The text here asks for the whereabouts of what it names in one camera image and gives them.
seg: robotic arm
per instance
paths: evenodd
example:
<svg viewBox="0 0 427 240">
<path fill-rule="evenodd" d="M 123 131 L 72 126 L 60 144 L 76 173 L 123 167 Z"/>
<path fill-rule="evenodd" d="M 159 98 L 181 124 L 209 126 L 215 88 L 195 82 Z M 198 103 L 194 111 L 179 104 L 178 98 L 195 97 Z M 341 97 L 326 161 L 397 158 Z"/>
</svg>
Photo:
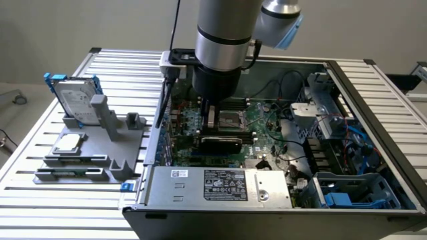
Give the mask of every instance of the robotic arm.
<svg viewBox="0 0 427 240">
<path fill-rule="evenodd" d="M 195 46 L 201 65 L 193 86 L 213 104 L 237 91 L 251 39 L 289 48 L 303 20 L 301 11 L 298 0 L 201 1 Z"/>
</svg>

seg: metal slats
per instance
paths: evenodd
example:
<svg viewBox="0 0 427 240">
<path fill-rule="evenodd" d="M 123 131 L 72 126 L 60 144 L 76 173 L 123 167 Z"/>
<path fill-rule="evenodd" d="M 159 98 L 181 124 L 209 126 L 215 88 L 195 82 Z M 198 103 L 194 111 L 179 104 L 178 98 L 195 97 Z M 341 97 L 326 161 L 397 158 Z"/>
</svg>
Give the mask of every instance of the metal slats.
<svg viewBox="0 0 427 240">
<path fill-rule="evenodd" d="M 427 182 L 426 122 L 409 108 L 381 72 L 366 63 L 338 62 L 399 149 Z"/>
<path fill-rule="evenodd" d="M 90 54 L 79 76 L 98 75 L 109 105 L 119 116 L 137 112 L 154 123 L 163 77 L 159 52 L 105 50 Z M 133 204 L 135 193 L 119 184 L 35 184 L 34 172 L 64 128 L 64 110 L 50 114 L 26 144 L 0 182 L 0 239 L 138 239 L 119 205 Z M 135 172 L 143 173 L 151 126 L 146 127 Z"/>
</svg>

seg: warning label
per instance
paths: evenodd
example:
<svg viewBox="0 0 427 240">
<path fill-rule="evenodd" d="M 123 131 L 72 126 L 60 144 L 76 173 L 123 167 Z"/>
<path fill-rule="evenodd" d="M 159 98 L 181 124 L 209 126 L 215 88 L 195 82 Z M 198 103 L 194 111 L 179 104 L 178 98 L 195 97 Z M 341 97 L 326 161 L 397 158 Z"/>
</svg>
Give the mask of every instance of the warning label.
<svg viewBox="0 0 427 240">
<path fill-rule="evenodd" d="M 209 201 L 249 201 L 246 171 L 205 170 L 205 193 Z"/>
</svg>

